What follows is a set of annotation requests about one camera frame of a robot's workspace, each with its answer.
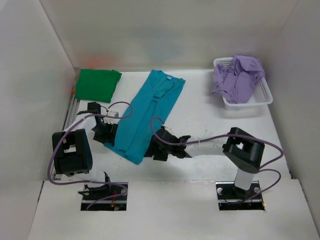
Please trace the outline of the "green t shirt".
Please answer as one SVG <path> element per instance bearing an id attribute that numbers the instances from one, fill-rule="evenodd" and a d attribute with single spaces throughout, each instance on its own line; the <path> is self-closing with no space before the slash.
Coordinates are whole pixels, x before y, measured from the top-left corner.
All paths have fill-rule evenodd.
<path id="1" fill-rule="evenodd" d="M 116 70 L 81 69 L 75 85 L 76 99 L 111 103 L 122 73 Z"/>

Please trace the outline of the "teal t shirt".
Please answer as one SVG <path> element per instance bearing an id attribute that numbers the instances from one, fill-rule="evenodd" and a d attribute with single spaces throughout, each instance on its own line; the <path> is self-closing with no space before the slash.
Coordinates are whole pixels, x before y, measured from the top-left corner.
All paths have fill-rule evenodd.
<path id="1" fill-rule="evenodd" d="M 165 121 L 178 100 L 185 80 L 152 70 L 136 96 L 131 101 L 132 115 L 119 120 L 114 145 L 104 146 L 119 156 L 140 164 L 150 145 L 153 132 L 151 119 Z"/>

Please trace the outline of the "lilac t shirt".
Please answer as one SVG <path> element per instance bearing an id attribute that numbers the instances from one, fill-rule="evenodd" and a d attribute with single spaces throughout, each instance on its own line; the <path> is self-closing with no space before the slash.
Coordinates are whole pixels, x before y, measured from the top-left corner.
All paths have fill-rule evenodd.
<path id="1" fill-rule="evenodd" d="M 213 71 L 213 94 L 221 95 L 230 104 L 246 104 L 265 77 L 258 58 L 234 55 L 226 67 L 216 64 Z"/>

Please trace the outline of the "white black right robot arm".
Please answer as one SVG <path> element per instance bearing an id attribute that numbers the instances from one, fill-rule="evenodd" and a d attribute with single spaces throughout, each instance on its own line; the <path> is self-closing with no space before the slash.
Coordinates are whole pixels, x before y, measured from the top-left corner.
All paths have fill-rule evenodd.
<path id="1" fill-rule="evenodd" d="M 162 126 L 152 137 L 144 154 L 146 158 L 166 162 L 168 156 L 179 159 L 198 156 L 226 156 L 236 167 L 237 173 L 232 192 L 238 198 L 250 192 L 254 176 L 259 172 L 265 144 L 238 127 L 230 129 L 226 140 L 195 140 L 190 135 L 176 137 Z"/>

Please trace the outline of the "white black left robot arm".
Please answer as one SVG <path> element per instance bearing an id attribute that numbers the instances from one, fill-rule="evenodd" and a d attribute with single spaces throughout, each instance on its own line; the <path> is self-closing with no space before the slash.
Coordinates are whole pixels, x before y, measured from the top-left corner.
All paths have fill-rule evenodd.
<path id="1" fill-rule="evenodd" d="M 101 144 L 115 144 L 118 124 L 104 121 L 102 108 L 97 102 L 88 103 L 87 110 L 78 112 L 71 126 L 52 135 L 52 148 L 56 149 L 67 134 L 53 157 L 56 174 L 72 177 L 90 173 L 93 168 L 90 136 Z"/>

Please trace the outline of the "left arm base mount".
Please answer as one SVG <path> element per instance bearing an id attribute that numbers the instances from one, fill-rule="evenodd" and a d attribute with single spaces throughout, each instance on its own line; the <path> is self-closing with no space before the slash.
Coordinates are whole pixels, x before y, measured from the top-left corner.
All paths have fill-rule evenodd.
<path id="1" fill-rule="evenodd" d="M 81 211 L 126 211 L 128 198 L 128 183 L 111 183 L 111 179 L 104 172 L 107 184 L 94 185 L 91 182 L 84 185 L 81 195 Z"/>

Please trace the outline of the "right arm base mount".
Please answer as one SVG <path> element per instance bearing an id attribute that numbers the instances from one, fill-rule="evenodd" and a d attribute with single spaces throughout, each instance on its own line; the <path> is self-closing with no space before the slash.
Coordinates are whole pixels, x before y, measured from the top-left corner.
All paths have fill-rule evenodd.
<path id="1" fill-rule="evenodd" d="M 233 181 L 216 182 L 218 208 L 220 211 L 264 211 L 265 204 L 258 181 L 249 190 L 234 185 Z"/>

